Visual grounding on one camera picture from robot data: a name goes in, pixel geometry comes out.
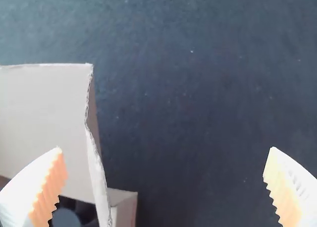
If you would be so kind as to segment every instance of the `white cardboard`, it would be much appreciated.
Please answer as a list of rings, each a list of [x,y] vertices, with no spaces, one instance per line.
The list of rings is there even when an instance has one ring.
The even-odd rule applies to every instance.
[[[0,66],[0,176],[13,178],[60,146],[69,175],[62,195],[95,203],[100,226],[105,227],[111,225],[110,204],[92,72],[91,64]],[[113,193],[124,196],[123,191]],[[112,226],[134,225],[137,194],[128,193],[131,196],[112,205]],[[122,213],[129,225],[121,220]]]

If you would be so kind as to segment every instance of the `black object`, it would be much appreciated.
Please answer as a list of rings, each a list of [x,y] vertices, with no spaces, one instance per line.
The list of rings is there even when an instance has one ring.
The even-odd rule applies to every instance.
[[[99,227],[96,206],[60,196],[50,227]]]

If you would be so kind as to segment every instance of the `torn cardboard edge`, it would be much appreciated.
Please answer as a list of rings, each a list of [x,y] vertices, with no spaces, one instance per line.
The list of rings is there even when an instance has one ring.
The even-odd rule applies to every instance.
[[[91,177],[91,185],[93,188],[93,194],[95,198],[95,205],[100,226],[112,227],[111,209],[109,204],[109,197],[107,192],[107,182],[104,166],[101,161],[101,148],[100,145],[97,147],[95,138],[92,132],[95,132],[95,137],[98,136],[98,130],[89,129],[89,101],[90,98],[95,98],[95,94],[90,94],[90,91],[94,92],[94,89],[90,89],[93,86],[93,71],[90,73],[90,79],[87,91],[86,101],[86,114],[85,114],[85,127],[86,127],[86,138],[87,138],[87,157],[88,166]]]
[[[95,203],[101,227],[133,227],[137,193],[107,189],[96,112],[91,64],[0,66],[0,147],[11,147],[0,148],[0,175],[59,145],[70,174],[62,195]]]

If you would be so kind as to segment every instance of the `cardboard box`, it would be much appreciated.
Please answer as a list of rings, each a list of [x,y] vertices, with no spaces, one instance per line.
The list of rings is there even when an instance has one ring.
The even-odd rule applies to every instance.
[[[13,178],[56,146],[69,174],[62,195],[94,203],[101,227],[133,227],[137,193],[106,186],[93,66],[0,66],[0,176]]]

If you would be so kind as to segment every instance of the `dark background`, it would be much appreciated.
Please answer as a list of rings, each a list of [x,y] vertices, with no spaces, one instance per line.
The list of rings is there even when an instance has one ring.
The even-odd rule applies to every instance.
[[[276,146],[317,174],[317,0],[0,0],[0,63],[95,65],[138,227],[277,227]]]

